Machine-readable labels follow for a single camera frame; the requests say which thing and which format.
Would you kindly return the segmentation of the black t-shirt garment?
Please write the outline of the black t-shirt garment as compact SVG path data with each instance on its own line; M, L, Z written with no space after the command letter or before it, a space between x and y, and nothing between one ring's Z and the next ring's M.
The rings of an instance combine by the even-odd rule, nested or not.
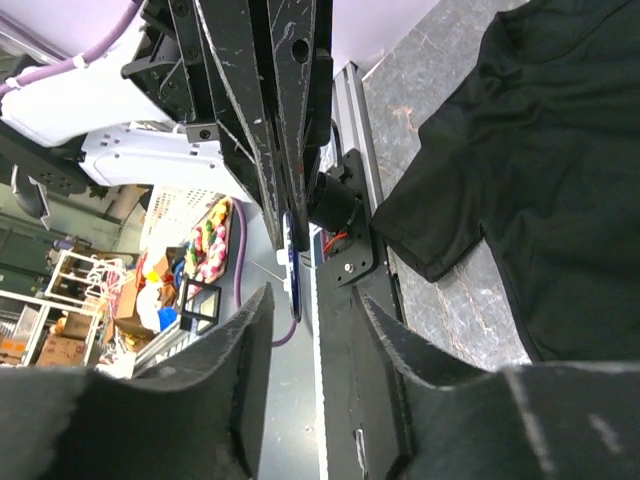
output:
M535 361L639 357L639 5L500 12L372 229L430 282L485 242Z

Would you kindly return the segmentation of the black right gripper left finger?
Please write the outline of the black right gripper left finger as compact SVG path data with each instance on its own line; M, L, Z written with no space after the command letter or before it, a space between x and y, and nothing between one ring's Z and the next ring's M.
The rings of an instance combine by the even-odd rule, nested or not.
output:
M84 367L1 372L5 479L254 479L274 295L128 380Z

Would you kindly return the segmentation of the cluttered background shelf items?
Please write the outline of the cluttered background shelf items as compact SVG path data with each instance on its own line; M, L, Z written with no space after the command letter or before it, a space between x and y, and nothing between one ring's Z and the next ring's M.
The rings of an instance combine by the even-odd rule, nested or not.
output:
M186 348L219 322L239 205L206 190L156 189L138 251L54 247L43 291L1 294L2 366L125 377Z

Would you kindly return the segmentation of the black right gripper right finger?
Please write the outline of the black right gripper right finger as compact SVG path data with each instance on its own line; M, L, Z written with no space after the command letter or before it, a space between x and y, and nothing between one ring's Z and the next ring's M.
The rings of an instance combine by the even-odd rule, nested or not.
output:
M392 318L363 291L358 314L400 388L393 479L635 479L639 366L551 362L489 372Z

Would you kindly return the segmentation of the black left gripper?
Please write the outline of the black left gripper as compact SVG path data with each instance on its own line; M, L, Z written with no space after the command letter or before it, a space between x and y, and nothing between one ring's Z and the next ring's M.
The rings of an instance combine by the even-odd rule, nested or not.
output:
M149 45L123 67L169 117L254 165L264 223L309 249L305 166L330 139L331 1L145 1Z

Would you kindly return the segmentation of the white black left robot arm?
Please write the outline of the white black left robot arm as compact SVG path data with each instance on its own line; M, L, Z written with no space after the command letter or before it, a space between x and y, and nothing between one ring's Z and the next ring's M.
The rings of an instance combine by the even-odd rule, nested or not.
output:
M255 201L275 248L309 246L310 195L330 137L329 1L5 1L1 151L53 191L89 184L216 188ZM93 134L150 122L210 142L191 161L89 169Z

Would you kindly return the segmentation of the blue round brooch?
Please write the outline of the blue round brooch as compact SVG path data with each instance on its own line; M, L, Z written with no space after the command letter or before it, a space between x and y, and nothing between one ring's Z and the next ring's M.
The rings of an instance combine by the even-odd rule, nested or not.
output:
M283 213L283 248L276 251L276 261L285 267L286 277L283 289L288 294L292 319L299 323L301 320L301 302L299 288L299 254L294 245L294 221L290 211Z

